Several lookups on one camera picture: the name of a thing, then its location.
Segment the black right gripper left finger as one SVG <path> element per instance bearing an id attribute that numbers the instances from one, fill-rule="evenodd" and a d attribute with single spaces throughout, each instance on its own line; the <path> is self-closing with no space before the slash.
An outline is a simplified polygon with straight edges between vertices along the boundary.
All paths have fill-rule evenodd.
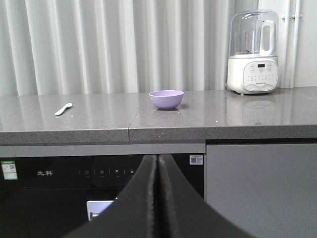
<path id="1" fill-rule="evenodd" d="M 66 238 L 156 238 L 157 156 L 145 155 L 113 203 Z"/>

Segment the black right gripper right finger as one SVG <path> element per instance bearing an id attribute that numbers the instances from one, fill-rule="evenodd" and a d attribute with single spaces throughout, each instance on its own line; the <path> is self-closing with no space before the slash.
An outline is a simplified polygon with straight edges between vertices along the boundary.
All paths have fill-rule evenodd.
<path id="1" fill-rule="evenodd" d="M 170 154 L 158 156 L 162 208 L 171 238 L 251 238 L 211 208 L 185 178 Z"/>

